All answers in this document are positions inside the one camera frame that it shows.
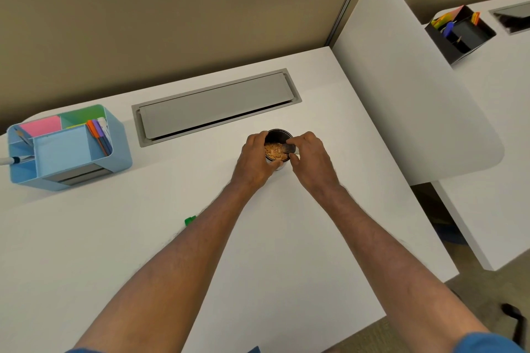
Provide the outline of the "person's left hand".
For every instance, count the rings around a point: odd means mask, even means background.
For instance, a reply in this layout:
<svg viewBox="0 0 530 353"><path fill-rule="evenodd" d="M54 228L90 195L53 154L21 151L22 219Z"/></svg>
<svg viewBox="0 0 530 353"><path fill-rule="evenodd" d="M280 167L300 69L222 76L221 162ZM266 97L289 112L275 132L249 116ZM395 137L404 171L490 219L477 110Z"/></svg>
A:
<svg viewBox="0 0 530 353"><path fill-rule="evenodd" d="M242 147L230 183L248 194L255 194L274 172L266 171L264 141L268 131L251 134Z"/></svg>

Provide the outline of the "person's right hand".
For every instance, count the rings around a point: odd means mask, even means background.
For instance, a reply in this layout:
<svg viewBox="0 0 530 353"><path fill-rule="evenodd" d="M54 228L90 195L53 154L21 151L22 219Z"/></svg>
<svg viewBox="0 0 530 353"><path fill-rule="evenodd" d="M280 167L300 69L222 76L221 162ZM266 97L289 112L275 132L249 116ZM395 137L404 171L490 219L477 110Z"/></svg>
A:
<svg viewBox="0 0 530 353"><path fill-rule="evenodd" d="M287 143L298 147L301 168L293 168L293 172L317 202L344 191L322 141L314 133L292 137Z"/></svg>

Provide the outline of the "black round cup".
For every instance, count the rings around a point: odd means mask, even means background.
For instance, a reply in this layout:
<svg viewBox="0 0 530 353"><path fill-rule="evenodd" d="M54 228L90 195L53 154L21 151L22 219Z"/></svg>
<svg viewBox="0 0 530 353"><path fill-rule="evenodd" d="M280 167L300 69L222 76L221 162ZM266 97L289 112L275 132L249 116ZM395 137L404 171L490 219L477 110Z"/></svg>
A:
<svg viewBox="0 0 530 353"><path fill-rule="evenodd" d="M265 138L265 142L280 142L287 143L287 140L292 138L292 135L283 129L272 129L268 131L268 134Z"/></svg>

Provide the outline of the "person's left forearm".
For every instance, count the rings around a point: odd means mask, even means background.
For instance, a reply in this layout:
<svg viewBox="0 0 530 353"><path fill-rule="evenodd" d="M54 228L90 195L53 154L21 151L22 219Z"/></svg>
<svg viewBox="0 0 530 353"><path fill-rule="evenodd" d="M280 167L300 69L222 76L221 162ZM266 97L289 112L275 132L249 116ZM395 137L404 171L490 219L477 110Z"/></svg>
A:
<svg viewBox="0 0 530 353"><path fill-rule="evenodd" d="M230 181L121 287L68 353L181 353L236 221L262 186Z"/></svg>

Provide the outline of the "person's right forearm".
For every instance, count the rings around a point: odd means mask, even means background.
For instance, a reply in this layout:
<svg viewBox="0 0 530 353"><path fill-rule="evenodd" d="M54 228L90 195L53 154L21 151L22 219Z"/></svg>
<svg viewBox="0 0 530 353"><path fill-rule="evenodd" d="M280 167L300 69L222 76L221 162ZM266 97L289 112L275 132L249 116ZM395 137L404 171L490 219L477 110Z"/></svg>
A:
<svg viewBox="0 0 530 353"><path fill-rule="evenodd" d="M348 244L389 323L413 353L452 353L489 330L341 185L311 191Z"/></svg>

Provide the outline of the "orange snack pieces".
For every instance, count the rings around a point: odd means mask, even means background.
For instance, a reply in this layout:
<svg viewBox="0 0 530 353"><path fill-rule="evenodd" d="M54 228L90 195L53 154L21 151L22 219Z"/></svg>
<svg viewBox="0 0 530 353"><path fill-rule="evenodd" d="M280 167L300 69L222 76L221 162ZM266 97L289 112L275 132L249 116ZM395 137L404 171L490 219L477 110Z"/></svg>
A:
<svg viewBox="0 0 530 353"><path fill-rule="evenodd" d="M288 144L280 142L265 142L264 150L266 159L269 161L282 161L289 160Z"/></svg>

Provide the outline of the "white rounded divider panel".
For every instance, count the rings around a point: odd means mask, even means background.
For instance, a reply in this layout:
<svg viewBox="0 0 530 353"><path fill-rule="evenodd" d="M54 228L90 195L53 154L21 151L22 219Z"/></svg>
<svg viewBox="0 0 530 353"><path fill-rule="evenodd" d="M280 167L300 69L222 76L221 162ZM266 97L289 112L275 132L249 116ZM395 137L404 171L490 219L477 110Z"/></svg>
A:
<svg viewBox="0 0 530 353"><path fill-rule="evenodd" d="M504 158L500 136L404 0L358 0L332 51L409 185Z"/></svg>

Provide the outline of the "white marker pen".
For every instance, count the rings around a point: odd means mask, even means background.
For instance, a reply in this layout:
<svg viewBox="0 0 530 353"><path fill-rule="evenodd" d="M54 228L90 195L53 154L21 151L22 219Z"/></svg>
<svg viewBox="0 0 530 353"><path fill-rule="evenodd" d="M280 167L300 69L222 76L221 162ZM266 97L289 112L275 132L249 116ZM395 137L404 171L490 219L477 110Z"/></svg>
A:
<svg viewBox="0 0 530 353"><path fill-rule="evenodd" d="M112 147L112 144L111 144L111 139L110 139L110 133L109 133L107 120L106 120L105 117L99 117L97 119L97 122L99 123L99 126L101 127L101 129L103 131L104 139L105 139L105 142L107 144L107 149L108 149L109 155L111 155L112 152L113 152L113 147Z"/></svg>

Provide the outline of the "purple marker pen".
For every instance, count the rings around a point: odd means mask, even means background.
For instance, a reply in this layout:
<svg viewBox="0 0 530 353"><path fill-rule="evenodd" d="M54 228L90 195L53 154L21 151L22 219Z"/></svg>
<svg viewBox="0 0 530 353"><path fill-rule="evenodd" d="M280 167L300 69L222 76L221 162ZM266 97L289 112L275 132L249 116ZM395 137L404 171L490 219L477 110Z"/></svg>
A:
<svg viewBox="0 0 530 353"><path fill-rule="evenodd" d="M112 153L112 149L111 149L111 145L106 137L106 134L104 133L103 131L103 128L101 127L99 121L97 119L92 119L91 120L92 122L92 125L93 127L95 128L96 132L97 132L97 137L99 139L99 141L101 142L104 150L105 150L105 154L107 156L111 155Z"/></svg>

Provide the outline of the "orange marker pen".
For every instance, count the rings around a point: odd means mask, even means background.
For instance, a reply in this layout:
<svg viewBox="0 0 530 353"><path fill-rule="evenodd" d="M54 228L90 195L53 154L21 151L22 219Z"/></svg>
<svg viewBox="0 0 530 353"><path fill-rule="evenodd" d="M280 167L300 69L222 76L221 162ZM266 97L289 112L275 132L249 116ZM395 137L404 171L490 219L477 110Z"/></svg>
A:
<svg viewBox="0 0 530 353"><path fill-rule="evenodd" d="M92 120L88 120L86 122L86 125L89 129L90 134L96 139L100 149L102 150L104 156L108 156L107 150L105 148L104 142L102 141L102 137L99 135L98 131L96 130L96 127L94 126L94 123Z"/></svg>

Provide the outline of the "green sticky note pad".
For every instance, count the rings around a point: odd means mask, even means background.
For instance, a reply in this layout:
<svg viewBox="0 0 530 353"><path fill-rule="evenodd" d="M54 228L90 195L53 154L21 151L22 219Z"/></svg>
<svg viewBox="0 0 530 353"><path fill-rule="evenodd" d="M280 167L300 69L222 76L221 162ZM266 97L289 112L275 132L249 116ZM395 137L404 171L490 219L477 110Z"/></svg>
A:
<svg viewBox="0 0 530 353"><path fill-rule="evenodd" d="M105 108L102 105L92 105L81 109L66 111L58 114L62 129L83 125L92 119L106 118Z"/></svg>

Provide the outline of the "light blue desk organizer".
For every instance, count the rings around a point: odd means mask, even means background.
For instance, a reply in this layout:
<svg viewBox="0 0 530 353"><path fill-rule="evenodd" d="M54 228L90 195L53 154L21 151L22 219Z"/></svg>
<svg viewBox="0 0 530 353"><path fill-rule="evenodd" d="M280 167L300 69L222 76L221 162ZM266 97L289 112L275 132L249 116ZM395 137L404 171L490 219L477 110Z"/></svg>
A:
<svg viewBox="0 0 530 353"><path fill-rule="evenodd" d="M10 126L9 156L35 156L9 165L11 183L59 191L129 169L133 161L124 124L107 108L105 115L113 147L109 156L104 156L86 123L38 137L30 137L20 123Z"/></svg>

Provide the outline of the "yellow sticky note pad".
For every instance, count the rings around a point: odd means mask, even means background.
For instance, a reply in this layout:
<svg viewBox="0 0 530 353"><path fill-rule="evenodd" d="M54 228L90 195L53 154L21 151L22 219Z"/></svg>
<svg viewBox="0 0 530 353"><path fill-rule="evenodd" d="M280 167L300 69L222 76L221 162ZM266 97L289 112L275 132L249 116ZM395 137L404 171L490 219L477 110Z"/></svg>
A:
<svg viewBox="0 0 530 353"><path fill-rule="evenodd" d="M431 21L431 26L434 27L434 29L439 30L440 28L443 28L447 25L447 23L452 22L454 20L454 14L451 12L448 12L444 15L441 15L440 17L434 19Z"/></svg>

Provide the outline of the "black desk organizer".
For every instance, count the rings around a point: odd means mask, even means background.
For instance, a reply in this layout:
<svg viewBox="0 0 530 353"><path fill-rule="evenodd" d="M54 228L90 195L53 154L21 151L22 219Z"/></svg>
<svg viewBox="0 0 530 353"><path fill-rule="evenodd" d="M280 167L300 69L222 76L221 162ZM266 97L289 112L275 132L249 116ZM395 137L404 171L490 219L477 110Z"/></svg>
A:
<svg viewBox="0 0 530 353"><path fill-rule="evenodd" d="M480 48L497 35L481 16L479 24L474 26L471 23L471 17L474 12L476 11L473 11L469 6L465 5L453 21L455 23L453 31L447 38L444 38L441 34L443 28L439 30L434 29L430 24L431 22L425 26L427 34L449 65L459 62L463 57Z"/></svg>

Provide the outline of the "pink sticky note pad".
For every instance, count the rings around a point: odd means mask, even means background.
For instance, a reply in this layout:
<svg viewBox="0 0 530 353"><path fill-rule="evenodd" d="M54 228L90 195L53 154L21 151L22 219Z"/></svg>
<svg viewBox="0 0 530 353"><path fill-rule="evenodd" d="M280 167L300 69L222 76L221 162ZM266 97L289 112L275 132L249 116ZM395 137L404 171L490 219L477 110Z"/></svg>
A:
<svg viewBox="0 0 530 353"><path fill-rule="evenodd" d="M18 127L30 137L51 134L63 129L61 118L58 115L44 117L30 122L23 122L20 123Z"/></svg>

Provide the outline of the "blue shirt sleeve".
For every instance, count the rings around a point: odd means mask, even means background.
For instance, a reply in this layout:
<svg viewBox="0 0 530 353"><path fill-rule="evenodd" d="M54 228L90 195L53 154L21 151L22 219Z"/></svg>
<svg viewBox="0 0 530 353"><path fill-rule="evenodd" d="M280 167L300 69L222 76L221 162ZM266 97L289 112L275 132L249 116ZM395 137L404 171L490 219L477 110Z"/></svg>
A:
<svg viewBox="0 0 530 353"><path fill-rule="evenodd" d="M507 337L495 333L472 332L464 336L452 353L526 353Z"/></svg>

